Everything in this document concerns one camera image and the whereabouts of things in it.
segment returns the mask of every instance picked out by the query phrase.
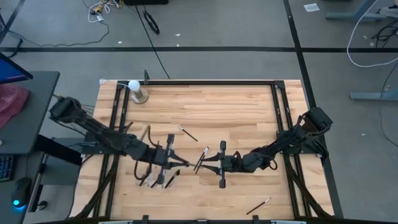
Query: white cable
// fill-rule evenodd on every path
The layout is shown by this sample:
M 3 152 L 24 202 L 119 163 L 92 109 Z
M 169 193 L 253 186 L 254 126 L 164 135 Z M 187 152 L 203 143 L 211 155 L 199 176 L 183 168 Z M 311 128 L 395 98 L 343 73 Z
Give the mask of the white cable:
M 359 18 L 358 22 L 357 22 L 357 23 L 355 24 L 355 26 L 354 26 L 353 32 L 352 32 L 352 34 L 351 34 L 351 37 L 349 38 L 349 42 L 348 42 L 348 45 L 347 45 L 347 55 L 348 55 L 349 60 L 351 61 L 351 63 L 353 63 L 354 65 L 356 65 L 356 66 L 358 66 L 358 67 L 361 67 L 361 68 L 370 68 L 370 67 L 388 65 L 388 64 L 393 63 L 393 62 L 395 62 L 396 60 L 398 60 L 398 57 L 397 57 L 397 58 L 395 58 L 394 60 L 392 60 L 392 61 L 390 61 L 390 62 L 386 62 L 386 63 L 379 63 L 379 64 L 374 64 L 374 65 L 359 65 L 359 64 L 357 64 L 357 63 L 355 63 L 355 62 L 353 61 L 353 59 L 351 58 L 351 55 L 349 54 L 349 45 L 351 44 L 351 41 L 353 40 L 353 36 L 354 36 L 355 30 L 356 30 L 356 27 L 357 27 L 358 24 L 361 22 L 362 18 L 369 12 L 369 10 L 375 5 L 375 3 L 376 3 L 377 1 L 378 1 L 378 0 L 375 0 L 375 2 L 371 5 L 371 7 L 369 7 L 369 9 L 361 16 L 361 18 Z
M 106 80 L 106 79 L 102 78 L 102 79 L 99 80 L 99 84 L 102 85 L 102 84 L 104 84 L 104 83 L 107 83 L 108 81 L 109 81 L 109 80 Z M 128 85 L 123 84 L 123 83 L 116 83 L 116 84 L 122 85 L 122 86 L 126 86 L 127 88 L 130 88 Z
M 89 10 L 88 10 L 88 15 L 87 15 L 88 22 L 91 22 L 91 23 L 99 22 L 98 19 L 95 20 L 95 21 L 91 21 L 91 20 L 90 20 L 90 15 L 91 15 L 91 10 L 92 10 L 92 8 L 93 8 L 94 6 L 97 6 L 97 5 L 101 4 L 101 3 L 103 3 L 103 0 L 101 0 L 99 3 L 96 3 L 96 4 L 92 5 L 92 6 L 90 6 L 90 8 L 89 8 Z M 114 4 L 113 4 L 113 3 L 110 3 L 110 2 L 105 3 L 104 9 L 105 9 L 105 12 L 108 13 L 108 14 L 111 12 L 111 8 L 109 8 L 109 6 L 114 6 Z

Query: keyboard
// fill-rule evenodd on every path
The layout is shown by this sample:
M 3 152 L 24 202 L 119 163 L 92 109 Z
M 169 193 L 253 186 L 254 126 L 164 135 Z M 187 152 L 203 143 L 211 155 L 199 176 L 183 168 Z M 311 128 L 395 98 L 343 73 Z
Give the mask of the keyboard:
M 14 174 L 14 156 L 0 155 L 0 182 L 12 180 Z

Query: red cloth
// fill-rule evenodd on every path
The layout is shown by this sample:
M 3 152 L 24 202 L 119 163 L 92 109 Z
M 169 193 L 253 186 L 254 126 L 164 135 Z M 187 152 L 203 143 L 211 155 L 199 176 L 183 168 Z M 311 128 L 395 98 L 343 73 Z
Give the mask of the red cloth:
M 0 128 L 21 111 L 28 94 L 29 90 L 14 84 L 0 85 Z

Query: gray desk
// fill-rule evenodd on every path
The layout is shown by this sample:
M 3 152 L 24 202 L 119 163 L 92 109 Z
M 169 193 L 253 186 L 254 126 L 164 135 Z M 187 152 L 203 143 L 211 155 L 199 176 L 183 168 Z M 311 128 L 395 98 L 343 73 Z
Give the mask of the gray desk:
M 24 154 L 33 150 L 37 135 L 45 118 L 55 85 L 58 82 L 58 72 L 31 72 L 34 78 L 15 83 L 28 90 L 30 96 L 23 110 L 11 118 L 0 129 L 0 138 L 4 141 L 4 148 L 0 153 Z M 0 183 L 0 220 L 1 223 L 22 223 L 25 210 L 17 211 L 12 207 L 11 192 L 16 181 L 25 177 L 26 164 L 27 176 L 36 179 L 39 165 L 43 159 L 43 152 L 33 152 L 16 158 L 16 169 L 12 181 Z
M 49 107 L 58 72 L 31 72 L 32 80 L 16 82 L 29 90 L 23 110 L 13 116 L 0 128 L 0 154 L 27 154 L 33 150 L 37 135 L 42 127 L 44 116 Z

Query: desk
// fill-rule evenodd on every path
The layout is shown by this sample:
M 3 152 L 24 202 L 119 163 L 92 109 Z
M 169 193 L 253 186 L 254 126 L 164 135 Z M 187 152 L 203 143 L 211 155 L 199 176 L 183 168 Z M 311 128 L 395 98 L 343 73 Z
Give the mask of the desk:
M 37 135 L 42 126 L 47 108 L 49 106 L 55 85 L 58 82 L 58 72 L 31 72 L 32 80 L 15 83 L 30 91 L 23 110 L 13 116 L 6 125 L 0 129 L 0 138 L 4 145 L 0 146 L 0 153 L 9 153 L 15 149 L 16 154 L 29 153 L 33 150 Z M 27 155 L 16 158 L 16 168 L 12 181 L 0 183 L 0 217 L 4 223 L 22 223 L 25 211 L 18 212 L 12 207 L 11 192 L 14 184 L 27 176 L 33 180 L 38 174 L 39 166 L 44 154 L 33 152 L 26 163 Z
M 130 121 L 151 125 L 151 138 L 165 147 L 168 133 L 175 135 L 174 150 L 180 157 L 196 163 L 203 149 L 210 148 L 207 157 L 215 155 L 220 141 L 225 140 L 226 153 L 235 150 L 241 154 L 275 140 L 278 130 L 271 87 L 264 85 L 165 85 L 144 86 L 149 99 L 142 105 L 129 102 L 126 124 Z M 285 90 L 290 111 L 295 121 L 307 111 L 300 80 L 285 80 Z M 101 85 L 96 102 L 94 118 L 108 125 L 116 89 L 115 81 Z M 184 134 L 180 124 L 199 141 Z M 302 154 L 302 168 L 306 185 L 318 203 L 333 214 L 331 199 L 321 160 L 314 154 Z M 112 220 L 141 220 L 149 215 L 151 220 L 247 220 L 251 215 L 260 219 L 292 219 L 287 176 L 282 155 L 277 155 L 277 170 L 257 169 L 253 174 L 226 174 L 226 188 L 219 189 L 217 175 L 200 169 L 181 168 L 170 188 L 153 189 L 139 187 L 133 176 L 134 163 L 130 157 L 119 161 L 114 190 Z M 98 184 L 102 156 L 94 156 L 81 168 L 75 192 L 72 216 L 89 201 Z M 142 175 L 147 164 L 139 163 L 138 175 Z M 168 171 L 166 180 L 176 169 Z M 154 170 L 154 179 L 159 169 Z M 303 214 L 303 203 L 299 190 L 298 204 Z M 250 209 L 272 197 L 266 205 L 246 215 Z

